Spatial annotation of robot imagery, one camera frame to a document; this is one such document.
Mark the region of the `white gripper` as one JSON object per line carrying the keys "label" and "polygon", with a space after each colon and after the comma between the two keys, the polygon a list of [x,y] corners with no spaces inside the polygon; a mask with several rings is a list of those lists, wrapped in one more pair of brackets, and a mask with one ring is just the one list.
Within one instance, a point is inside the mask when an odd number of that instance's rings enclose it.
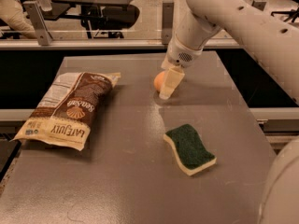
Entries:
{"label": "white gripper", "polygon": [[164,81],[159,97],[167,100],[178,87],[185,73],[201,55],[207,41],[221,30],[220,26],[193,14],[186,14],[175,30],[162,63]]}

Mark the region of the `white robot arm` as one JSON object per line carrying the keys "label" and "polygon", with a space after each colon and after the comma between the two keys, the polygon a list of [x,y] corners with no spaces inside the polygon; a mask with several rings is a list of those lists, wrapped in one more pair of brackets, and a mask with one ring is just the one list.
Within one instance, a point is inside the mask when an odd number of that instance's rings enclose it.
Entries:
{"label": "white robot arm", "polygon": [[[245,0],[186,0],[187,11],[162,63],[167,99],[210,37],[225,30],[276,83],[299,101],[299,30]],[[299,224],[299,137],[275,157],[264,185],[258,224]]]}

